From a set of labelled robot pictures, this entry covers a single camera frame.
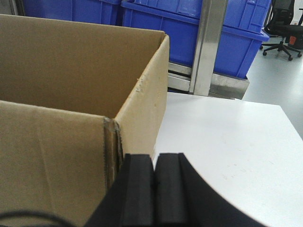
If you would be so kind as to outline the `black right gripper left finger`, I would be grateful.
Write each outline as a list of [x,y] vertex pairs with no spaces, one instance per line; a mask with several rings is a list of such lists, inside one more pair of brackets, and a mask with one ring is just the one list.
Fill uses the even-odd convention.
[[154,170],[149,155],[125,155],[117,178],[85,226],[154,226]]

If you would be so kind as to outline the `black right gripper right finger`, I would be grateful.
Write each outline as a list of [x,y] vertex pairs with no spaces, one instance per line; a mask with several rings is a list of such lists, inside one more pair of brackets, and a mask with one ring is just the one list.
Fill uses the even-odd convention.
[[183,153],[162,153],[156,168],[158,227],[260,227],[219,195]]

